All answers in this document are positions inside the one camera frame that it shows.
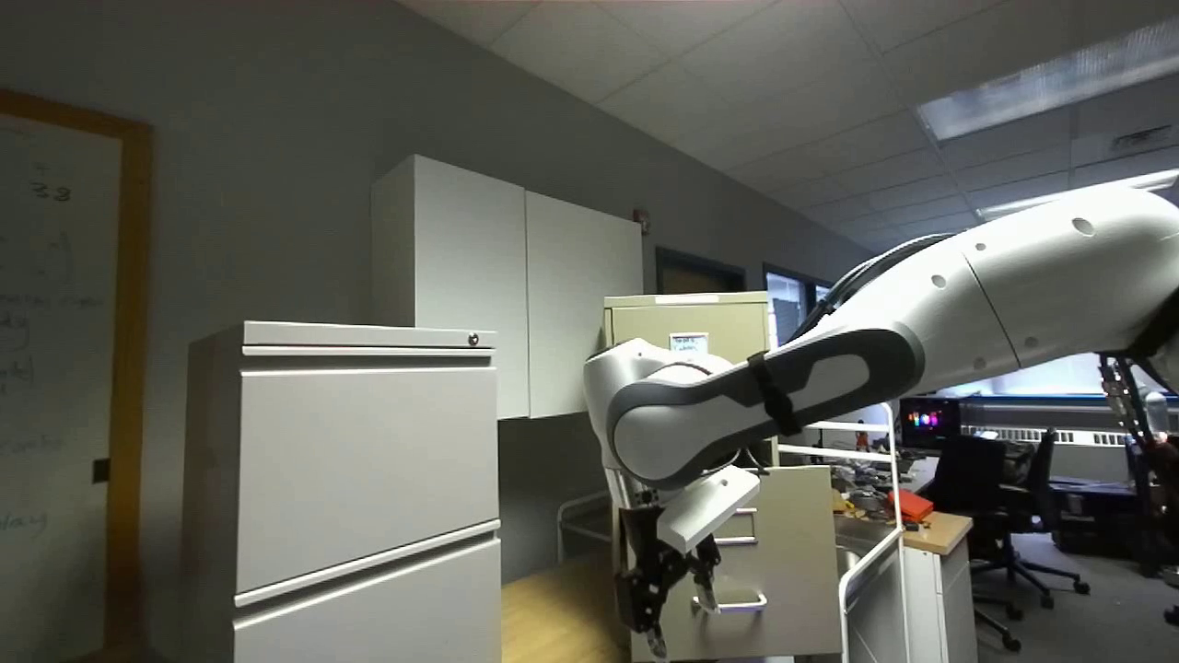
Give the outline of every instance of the office chair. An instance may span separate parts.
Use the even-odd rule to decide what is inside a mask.
[[[935,460],[933,482],[923,489],[941,512],[972,516],[969,555],[988,551],[999,538],[999,482],[1004,482],[1007,444],[985,437],[948,437]],[[1004,609],[1007,617],[1021,611],[1004,598],[972,598],[972,617],[999,632],[1007,653],[1021,653],[1021,637],[990,617],[988,609]]]
[[[1010,583],[1025,579],[1039,594],[1043,609],[1053,609],[1053,594],[1039,573],[1070,579],[1075,594],[1090,594],[1090,587],[1075,570],[1033,562],[1015,545],[1015,535],[1058,525],[1058,506],[1049,487],[1053,449],[1058,449],[1058,430],[1047,426],[1028,460],[1025,480],[999,487],[999,512],[996,512],[999,538],[990,549],[990,568],[1004,568]]]

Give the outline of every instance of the desk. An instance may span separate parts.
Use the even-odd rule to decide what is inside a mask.
[[[910,663],[978,659],[969,525],[969,516],[933,512],[923,530],[902,535]]]
[[[612,560],[603,551],[575,555],[506,587],[500,663],[540,659],[628,659],[628,630],[614,611]]]

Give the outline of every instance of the wall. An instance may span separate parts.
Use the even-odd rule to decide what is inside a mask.
[[[4,0],[0,83],[154,126],[151,346],[143,423],[147,640],[174,653],[185,349],[240,318],[363,320],[369,182],[436,155],[632,216],[654,244],[832,279],[860,248],[628,126],[449,39],[395,0]],[[562,437],[506,442],[515,493]]]

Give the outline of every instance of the whiteboard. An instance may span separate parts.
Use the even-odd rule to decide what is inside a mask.
[[[110,643],[124,178],[106,117],[0,93],[0,659]]]

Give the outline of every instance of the robotic arm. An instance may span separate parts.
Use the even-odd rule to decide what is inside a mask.
[[[1172,202],[1146,190],[1070,195],[960,236],[899,244],[838,279],[797,338],[743,363],[650,341],[598,355],[587,406],[614,506],[664,519],[632,525],[633,545],[655,549],[637,573],[659,573],[675,555],[709,579],[715,555],[700,540],[757,489],[730,460],[765,430],[1070,355],[1101,355],[1112,406],[1131,433],[1146,426],[1131,363],[1162,382],[1179,379]],[[632,625],[655,632],[659,599],[632,587],[644,614]]]

